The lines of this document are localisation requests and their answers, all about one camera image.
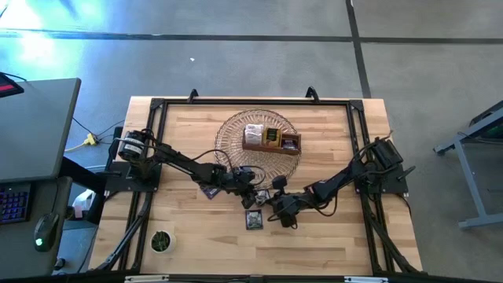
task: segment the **gray floor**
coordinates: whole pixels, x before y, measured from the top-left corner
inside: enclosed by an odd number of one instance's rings
[[[503,37],[500,1],[353,3],[361,36]],[[27,0],[11,4],[0,28],[349,36],[348,23],[344,0]],[[476,215],[475,207],[457,157],[437,157],[431,149],[503,98],[503,46],[363,44],[362,50],[372,97],[385,100],[395,144],[406,165],[417,166],[408,177],[409,201],[424,269],[436,275],[501,281],[503,225],[457,228],[459,220]],[[0,62],[0,71],[27,79],[80,77],[75,118],[95,132],[123,119],[132,95],[187,95],[197,88],[204,96],[299,97],[313,85],[322,97],[362,97],[350,42],[48,39],[27,32],[22,39],[0,38]],[[73,124],[68,147],[85,136]],[[83,166],[100,165],[106,161],[106,149],[88,147],[68,156]],[[470,152],[471,158],[477,156],[477,151]],[[501,165],[500,160],[492,164]],[[486,164],[478,164],[484,171]],[[486,191],[488,185],[501,186],[482,183]],[[501,195],[487,198],[491,211],[503,205]],[[92,229],[67,235],[67,243],[90,241],[91,235]],[[73,267],[88,245],[79,246]],[[65,247],[75,249],[64,244],[61,252],[68,252]]]

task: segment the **keyboard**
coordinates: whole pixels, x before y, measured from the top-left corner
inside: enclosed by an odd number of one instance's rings
[[[31,183],[0,184],[0,225],[28,221]]]

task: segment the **potted succulent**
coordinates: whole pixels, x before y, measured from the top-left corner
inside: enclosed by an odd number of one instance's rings
[[[156,231],[150,239],[150,248],[156,253],[171,252],[176,245],[176,238],[167,231]]]

